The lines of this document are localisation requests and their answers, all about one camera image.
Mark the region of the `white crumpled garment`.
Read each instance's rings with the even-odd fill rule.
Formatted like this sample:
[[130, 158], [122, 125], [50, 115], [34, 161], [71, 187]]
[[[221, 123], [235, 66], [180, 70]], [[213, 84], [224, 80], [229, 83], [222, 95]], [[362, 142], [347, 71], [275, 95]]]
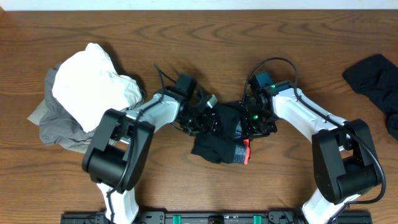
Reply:
[[106, 110], [122, 111], [142, 101], [137, 82], [119, 75], [110, 56], [95, 43], [61, 64], [52, 94], [86, 133], [99, 125]]

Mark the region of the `black leggings with red waistband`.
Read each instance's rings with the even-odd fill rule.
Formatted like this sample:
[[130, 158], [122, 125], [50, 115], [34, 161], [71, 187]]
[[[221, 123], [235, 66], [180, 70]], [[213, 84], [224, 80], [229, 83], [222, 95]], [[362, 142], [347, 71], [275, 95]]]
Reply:
[[196, 136], [191, 153], [211, 163], [248, 164], [251, 148], [246, 113], [232, 104], [217, 104], [210, 130]]

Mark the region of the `black garment at right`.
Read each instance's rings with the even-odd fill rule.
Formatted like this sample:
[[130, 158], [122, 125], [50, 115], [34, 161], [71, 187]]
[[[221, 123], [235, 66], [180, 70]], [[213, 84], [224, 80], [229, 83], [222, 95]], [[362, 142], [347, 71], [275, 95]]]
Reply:
[[397, 65], [376, 54], [347, 68], [343, 78], [355, 93], [367, 96], [387, 116], [387, 131], [397, 139]]

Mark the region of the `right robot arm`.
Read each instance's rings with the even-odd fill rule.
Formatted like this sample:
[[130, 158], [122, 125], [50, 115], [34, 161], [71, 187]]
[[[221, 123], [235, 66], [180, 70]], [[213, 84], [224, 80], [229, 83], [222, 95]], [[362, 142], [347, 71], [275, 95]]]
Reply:
[[291, 81], [274, 83], [252, 79], [245, 84], [243, 108], [251, 115], [256, 137], [275, 132], [283, 119], [312, 145], [316, 191], [306, 201], [294, 223], [336, 223], [343, 211], [359, 204], [359, 197], [386, 185], [369, 126], [361, 119], [347, 121], [308, 99]]

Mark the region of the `grey crumpled garment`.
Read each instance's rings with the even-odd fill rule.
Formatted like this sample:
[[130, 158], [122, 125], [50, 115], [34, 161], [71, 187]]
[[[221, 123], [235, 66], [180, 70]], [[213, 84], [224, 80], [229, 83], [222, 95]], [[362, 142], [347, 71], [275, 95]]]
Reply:
[[59, 145], [66, 150], [84, 154], [95, 130], [84, 131], [81, 124], [53, 96], [55, 78], [62, 65], [58, 63], [48, 70], [44, 80], [44, 99], [27, 119], [39, 127], [39, 138], [45, 145]]

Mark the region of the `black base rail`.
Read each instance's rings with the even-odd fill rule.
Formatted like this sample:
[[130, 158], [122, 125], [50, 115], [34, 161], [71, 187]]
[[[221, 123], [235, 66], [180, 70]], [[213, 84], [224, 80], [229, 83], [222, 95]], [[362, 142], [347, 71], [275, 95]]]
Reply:
[[[103, 212], [61, 215], [61, 224], [102, 224], [110, 221]], [[293, 211], [271, 210], [267, 213], [164, 213], [143, 212], [135, 224], [294, 224], [304, 217]]]

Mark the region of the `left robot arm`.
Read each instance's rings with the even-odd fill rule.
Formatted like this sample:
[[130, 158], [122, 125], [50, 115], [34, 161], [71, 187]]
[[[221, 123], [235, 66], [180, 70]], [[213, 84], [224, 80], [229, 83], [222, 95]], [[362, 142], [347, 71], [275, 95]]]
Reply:
[[193, 121], [195, 112], [212, 109], [215, 95], [202, 95], [197, 105], [178, 90], [159, 90], [140, 107], [105, 111], [85, 152], [82, 169], [103, 194], [109, 223], [133, 223], [139, 213], [134, 187], [144, 169], [154, 133], [166, 124]]

